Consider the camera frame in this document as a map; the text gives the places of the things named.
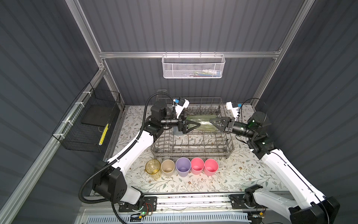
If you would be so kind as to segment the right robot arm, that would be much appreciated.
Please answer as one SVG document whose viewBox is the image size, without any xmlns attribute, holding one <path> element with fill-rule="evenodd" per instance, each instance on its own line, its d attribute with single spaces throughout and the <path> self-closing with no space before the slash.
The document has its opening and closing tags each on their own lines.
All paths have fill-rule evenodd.
<svg viewBox="0 0 358 224">
<path fill-rule="evenodd" d="M 268 115 L 255 112 L 247 123 L 231 117 L 210 119 L 210 123 L 224 133 L 246 137 L 246 144 L 256 157 L 265 163 L 287 187 L 293 199 L 287 199 L 255 184 L 245 189 L 243 201 L 248 208 L 267 207 L 293 224 L 332 224 L 340 208 L 334 197 L 326 197 L 314 187 L 275 147 L 267 135 L 271 125 Z"/>
</svg>

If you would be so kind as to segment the white mesh wall basket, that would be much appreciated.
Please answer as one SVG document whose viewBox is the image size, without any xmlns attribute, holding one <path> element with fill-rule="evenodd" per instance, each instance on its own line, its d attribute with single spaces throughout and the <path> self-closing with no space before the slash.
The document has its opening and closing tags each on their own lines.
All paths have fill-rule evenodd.
<svg viewBox="0 0 358 224">
<path fill-rule="evenodd" d="M 166 79 L 219 79 L 219 78 L 192 78 L 185 74 L 201 70 L 220 70 L 225 67 L 226 59 L 219 54 L 164 54 L 161 59 L 163 77 Z"/>
</svg>

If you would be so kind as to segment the purple plastic cup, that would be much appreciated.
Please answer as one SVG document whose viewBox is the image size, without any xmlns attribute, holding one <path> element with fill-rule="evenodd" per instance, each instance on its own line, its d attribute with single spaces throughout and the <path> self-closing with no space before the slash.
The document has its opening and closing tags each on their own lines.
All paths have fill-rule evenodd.
<svg viewBox="0 0 358 224">
<path fill-rule="evenodd" d="M 186 177 L 191 170 L 191 161 L 186 157 L 179 158 L 175 163 L 175 167 L 179 176 Z"/>
</svg>

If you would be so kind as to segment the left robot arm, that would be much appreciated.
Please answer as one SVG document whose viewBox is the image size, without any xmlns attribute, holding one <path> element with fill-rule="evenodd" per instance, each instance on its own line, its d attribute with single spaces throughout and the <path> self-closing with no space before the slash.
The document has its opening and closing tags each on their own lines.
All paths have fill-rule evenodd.
<svg viewBox="0 0 358 224">
<path fill-rule="evenodd" d="M 151 107 L 150 97 L 144 108 L 143 120 L 138 134 L 119 153 L 100 162 L 99 169 L 80 187 L 78 198 L 82 203 L 95 204 L 102 202 L 128 203 L 141 207 L 144 194 L 126 183 L 125 175 L 136 159 L 149 148 L 164 132 L 165 128 L 177 127 L 182 133 L 189 133 L 200 127 L 187 120 L 182 114 L 190 102 L 184 98 L 170 97 L 171 106 L 165 100 L 156 101 Z"/>
</svg>

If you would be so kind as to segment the yellow brush in basket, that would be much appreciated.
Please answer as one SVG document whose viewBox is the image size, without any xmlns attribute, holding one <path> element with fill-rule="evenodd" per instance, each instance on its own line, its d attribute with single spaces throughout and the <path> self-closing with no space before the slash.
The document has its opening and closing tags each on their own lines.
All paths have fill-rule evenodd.
<svg viewBox="0 0 358 224">
<path fill-rule="evenodd" d="M 110 126 L 109 123 L 107 123 L 106 126 L 104 127 L 102 135 L 101 135 L 101 138 L 100 138 L 99 143 L 98 143 L 99 146 L 103 145 L 105 137 L 106 137 L 106 134 L 107 134 L 108 129 L 109 129 L 109 126 Z"/>
</svg>

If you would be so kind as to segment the beige plastic cup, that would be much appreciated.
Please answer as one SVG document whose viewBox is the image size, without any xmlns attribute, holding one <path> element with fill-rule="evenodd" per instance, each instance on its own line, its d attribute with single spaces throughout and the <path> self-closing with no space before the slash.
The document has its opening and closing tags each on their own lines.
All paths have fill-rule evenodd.
<svg viewBox="0 0 358 224">
<path fill-rule="evenodd" d="M 173 160 L 167 159 L 161 163 L 161 171 L 166 176 L 172 176 L 175 171 L 175 163 Z"/>
</svg>

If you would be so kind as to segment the items in white basket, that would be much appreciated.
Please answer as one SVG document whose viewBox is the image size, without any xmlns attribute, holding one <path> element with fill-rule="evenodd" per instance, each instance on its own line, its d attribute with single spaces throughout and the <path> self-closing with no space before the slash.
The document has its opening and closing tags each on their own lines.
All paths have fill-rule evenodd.
<svg viewBox="0 0 358 224">
<path fill-rule="evenodd" d="M 191 73 L 185 74 L 185 76 L 192 77 L 192 78 L 221 78 L 222 71 L 220 70 L 193 71 Z"/>
</svg>

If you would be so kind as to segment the floral table mat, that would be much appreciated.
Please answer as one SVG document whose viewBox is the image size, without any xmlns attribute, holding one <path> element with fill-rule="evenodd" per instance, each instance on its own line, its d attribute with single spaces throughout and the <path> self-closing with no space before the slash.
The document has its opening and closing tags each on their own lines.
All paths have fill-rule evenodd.
<svg viewBox="0 0 358 224">
<path fill-rule="evenodd" d="M 219 158 L 219 169 L 213 176 L 204 173 L 186 177 L 177 171 L 171 176 L 162 175 L 153 179 L 146 171 L 146 163 L 153 159 L 151 150 L 146 149 L 131 165 L 125 176 L 128 185 L 143 192 L 180 193 L 180 192 L 233 192 L 244 191 L 247 187 L 259 184 L 271 191 L 286 191 L 277 175 L 250 152 L 240 138 L 232 137 L 234 151 L 229 158 Z"/>
</svg>

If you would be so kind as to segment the green transparent cup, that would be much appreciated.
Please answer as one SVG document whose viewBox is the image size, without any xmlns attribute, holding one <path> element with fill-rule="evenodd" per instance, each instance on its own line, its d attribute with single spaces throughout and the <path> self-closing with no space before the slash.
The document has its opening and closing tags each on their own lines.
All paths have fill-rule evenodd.
<svg viewBox="0 0 358 224">
<path fill-rule="evenodd" d="M 201 118 L 201 125 L 199 128 L 195 129 L 195 131 L 201 132 L 217 132 L 219 131 L 217 128 L 210 123 L 210 119 L 217 118 L 217 115 L 191 115 L 188 117 L 200 117 Z"/>
</svg>

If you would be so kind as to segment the yellow transparent cup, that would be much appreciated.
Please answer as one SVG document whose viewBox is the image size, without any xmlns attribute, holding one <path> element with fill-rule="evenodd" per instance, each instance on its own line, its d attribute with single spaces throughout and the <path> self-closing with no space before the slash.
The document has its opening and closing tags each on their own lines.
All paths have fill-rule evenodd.
<svg viewBox="0 0 358 224">
<path fill-rule="evenodd" d="M 149 160 L 145 165 L 146 173 L 153 179 L 161 178 L 161 163 L 157 159 Z"/>
</svg>

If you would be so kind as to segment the aluminium mounting rail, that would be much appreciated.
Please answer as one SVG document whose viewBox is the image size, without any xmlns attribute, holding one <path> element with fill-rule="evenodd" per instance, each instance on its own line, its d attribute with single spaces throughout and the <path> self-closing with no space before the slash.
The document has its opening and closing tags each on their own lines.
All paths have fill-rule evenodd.
<svg viewBox="0 0 358 224">
<path fill-rule="evenodd" d="M 293 196 L 288 191 L 274 191 L 281 197 L 293 200 Z M 152 207 L 156 207 L 156 212 L 170 211 L 195 211 L 199 209 L 227 211 L 232 209 L 232 200 L 229 195 L 238 195 L 239 200 L 243 199 L 244 192 L 215 192 L 215 193 L 147 193 L 144 195 L 145 202 L 152 197 L 156 201 L 151 203 Z M 112 213 L 111 203 L 85 204 L 82 203 L 79 212 L 90 213 Z"/>
</svg>

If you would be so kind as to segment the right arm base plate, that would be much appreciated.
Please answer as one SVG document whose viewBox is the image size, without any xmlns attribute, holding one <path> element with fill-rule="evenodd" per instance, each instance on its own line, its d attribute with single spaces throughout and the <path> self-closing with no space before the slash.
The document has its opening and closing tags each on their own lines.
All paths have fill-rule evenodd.
<svg viewBox="0 0 358 224">
<path fill-rule="evenodd" d="M 264 209 L 264 206 L 257 204 L 253 197 L 246 193 L 231 194 L 228 196 L 233 209 Z"/>
</svg>

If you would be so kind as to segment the pink plastic cup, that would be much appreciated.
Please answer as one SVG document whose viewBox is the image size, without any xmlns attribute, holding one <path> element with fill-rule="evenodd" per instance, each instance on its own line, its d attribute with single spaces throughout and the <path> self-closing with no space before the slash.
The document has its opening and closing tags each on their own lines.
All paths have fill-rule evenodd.
<svg viewBox="0 0 358 224">
<path fill-rule="evenodd" d="M 191 172 L 194 175 L 199 175 L 204 169 L 204 161 L 201 158 L 193 158 L 191 160 Z"/>
<path fill-rule="evenodd" d="M 204 163 L 204 173 L 207 176 L 213 176 L 218 171 L 219 164 L 214 159 L 207 159 Z"/>
</svg>

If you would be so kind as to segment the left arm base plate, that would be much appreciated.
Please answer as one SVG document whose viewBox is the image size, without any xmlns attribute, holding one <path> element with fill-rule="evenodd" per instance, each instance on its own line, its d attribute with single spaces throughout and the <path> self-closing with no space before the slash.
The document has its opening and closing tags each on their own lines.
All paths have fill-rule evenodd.
<svg viewBox="0 0 358 224">
<path fill-rule="evenodd" d="M 144 196 L 136 204 L 127 202 L 119 204 L 119 212 L 154 212 L 157 209 L 158 198 L 153 196 Z"/>
</svg>

